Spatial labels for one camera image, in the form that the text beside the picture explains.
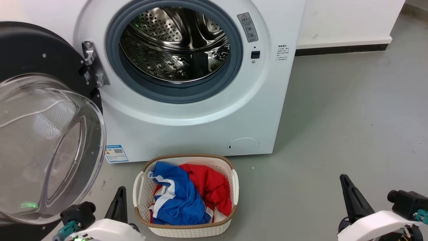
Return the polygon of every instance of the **clothes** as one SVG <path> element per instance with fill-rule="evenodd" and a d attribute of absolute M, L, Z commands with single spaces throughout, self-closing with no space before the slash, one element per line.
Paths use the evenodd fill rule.
<path fill-rule="evenodd" d="M 208 166 L 183 164 L 180 167 L 189 174 L 204 203 L 207 206 L 209 202 L 215 204 L 218 211 L 229 216 L 232 202 L 226 177 Z"/>
<path fill-rule="evenodd" d="M 162 195 L 163 193 L 165 193 L 165 186 L 162 185 L 156 185 L 155 191 L 153 192 L 153 199 L 156 198 L 156 196 Z M 205 209 L 205 216 L 204 216 L 204 220 L 208 219 L 208 216 L 206 216 L 207 214 L 210 216 L 211 220 L 209 220 L 207 223 L 214 223 L 215 220 L 219 220 L 217 222 L 220 222 L 221 220 L 225 219 L 226 216 L 224 216 L 222 213 L 220 213 L 218 211 L 217 208 L 214 207 L 214 204 L 212 202 L 206 202 L 205 203 L 206 209 Z M 155 204 L 153 203 L 150 207 L 149 207 L 149 211 L 150 211 L 150 223 L 154 223 L 154 224 L 168 224 L 158 218 L 153 218 L 153 209 L 155 207 Z"/>
<path fill-rule="evenodd" d="M 211 217 L 189 175 L 181 168 L 157 162 L 148 178 L 162 185 L 156 193 L 153 207 L 155 219 L 171 225 L 196 225 L 208 223 Z"/>

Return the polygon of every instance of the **white plastic basket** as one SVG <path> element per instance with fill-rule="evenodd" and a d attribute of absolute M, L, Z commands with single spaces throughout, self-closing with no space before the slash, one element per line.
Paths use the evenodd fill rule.
<path fill-rule="evenodd" d="M 150 223 L 150 211 L 148 208 L 153 204 L 153 192 L 155 191 L 156 183 L 153 180 L 150 180 L 147 177 L 147 174 L 155 168 L 156 162 L 158 161 L 170 163 L 176 166 L 185 163 L 205 165 L 223 174 L 229 181 L 230 186 L 230 200 L 233 204 L 230 215 L 220 222 L 201 225 L 174 226 Z M 208 154 L 179 154 L 156 157 L 149 161 L 143 171 L 137 175 L 134 182 L 132 197 L 137 218 L 144 225 L 148 226 L 152 232 L 159 236 L 172 238 L 199 238 L 219 235 L 229 227 L 230 221 L 238 207 L 238 175 L 230 161 L 222 156 Z"/>

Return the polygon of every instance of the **front-loading washing machine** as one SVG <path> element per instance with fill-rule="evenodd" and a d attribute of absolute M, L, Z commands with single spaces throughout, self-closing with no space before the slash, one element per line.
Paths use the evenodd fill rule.
<path fill-rule="evenodd" d="M 6 0 L 0 78 L 41 74 L 93 101 L 103 112 L 110 163 L 195 152 L 268 154 L 304 6 L 305 0 Z"/>

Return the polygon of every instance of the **washing machine door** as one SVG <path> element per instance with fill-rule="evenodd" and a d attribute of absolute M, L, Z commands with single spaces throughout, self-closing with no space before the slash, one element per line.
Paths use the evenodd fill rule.
<path fill-rule="evenodd" d="M 0 23 L 0 53 L 0 228 L 51 223 L 82 201 L 101 167 L 96 75 L 61 37 L 31 24 Z"/>

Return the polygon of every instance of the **green led light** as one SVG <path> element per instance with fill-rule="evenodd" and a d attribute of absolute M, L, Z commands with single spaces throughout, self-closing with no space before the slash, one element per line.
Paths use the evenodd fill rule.
<path fill-rule="evenodd" d="M 21 208 L 35 208 L 38 209 L 39 206 L 34 202 L 23 202 L 21 204 Z"/>

